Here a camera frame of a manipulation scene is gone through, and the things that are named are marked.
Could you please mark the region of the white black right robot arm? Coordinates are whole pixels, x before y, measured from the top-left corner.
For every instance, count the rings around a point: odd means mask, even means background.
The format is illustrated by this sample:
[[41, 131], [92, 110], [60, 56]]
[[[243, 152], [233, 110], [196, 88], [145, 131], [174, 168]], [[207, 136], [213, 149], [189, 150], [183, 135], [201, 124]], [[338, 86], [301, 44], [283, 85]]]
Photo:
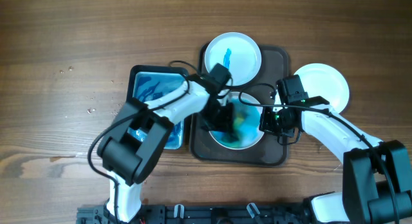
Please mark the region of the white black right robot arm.
[[398, 223], [411, 217], [411, 164], [398, 140], [383, 142], [355, 127], [322, 97], [265, 105], [260, 130], [318, 139], [342, 163], [342, 191], [312, 198], [320, 223]]

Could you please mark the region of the white plate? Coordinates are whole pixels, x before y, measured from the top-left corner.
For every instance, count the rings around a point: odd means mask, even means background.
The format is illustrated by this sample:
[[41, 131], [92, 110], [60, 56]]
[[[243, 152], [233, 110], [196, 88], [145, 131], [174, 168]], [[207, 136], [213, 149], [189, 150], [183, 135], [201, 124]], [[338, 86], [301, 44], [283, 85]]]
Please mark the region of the white plate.
[[207, 46], [203, 63], [208, 72], [216, 64], [226, 67], [233, 79], [228, 86], [242, 86], [259, 73], [262, 56], [259, 46], [248, 35], [238, 32], [223, 33]]
[[341, 113], [348, 105], [350, 89], [346, 79], [335, 68], [321, 63], [300, 67], [295, 73], [309, 97], [321, 96]]
[[259, 123], [262, 107], [249, 106], [239, 101], [239, 92], [234, 91], [229, 93], [228, 101], [234, 104], [234, 113], [245, 112], [250, 116], [247, 119], [241, 129], [239, 130], [239, 138], [233, 138], [229, 133], [210, 131], [210, 135], [221, 146], [232, 149], [242, 150], [252, 147], [260, 141], [264, 133], [259, 130]]

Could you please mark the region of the green yellow sponge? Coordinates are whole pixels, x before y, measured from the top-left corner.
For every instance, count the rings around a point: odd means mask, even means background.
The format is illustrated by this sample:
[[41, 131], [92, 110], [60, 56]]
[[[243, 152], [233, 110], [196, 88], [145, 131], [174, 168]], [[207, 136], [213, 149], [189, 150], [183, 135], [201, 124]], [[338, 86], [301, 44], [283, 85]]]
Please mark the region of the green yellow sponge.
[[232, 119], [232, 124], [230, 128], [230, 135], [233, 138], [239, 138], [240, 133], [239, 130], [241, 126], [247, 122], [247, 119], [250, 115], [245, 112], [235, 113]]

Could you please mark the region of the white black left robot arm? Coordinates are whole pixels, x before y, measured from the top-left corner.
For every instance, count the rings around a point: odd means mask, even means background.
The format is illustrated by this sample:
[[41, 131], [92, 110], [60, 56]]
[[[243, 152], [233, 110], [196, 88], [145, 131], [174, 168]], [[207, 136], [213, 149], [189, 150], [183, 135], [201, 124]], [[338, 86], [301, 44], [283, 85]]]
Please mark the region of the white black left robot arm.
[[178, 89], [156, 100], [132, 98], [94, 139], [89, 150], [102, 159], [105, 170], [100, 175], [112, 183], [106, 208], [115, 223], [130, 223], [138, 214], [142, 183], [177, 123], [198, 113], [204, 130], [233, 132], [234, 106], [227, 100], [231, 79], [230, 74], [189, 75]]

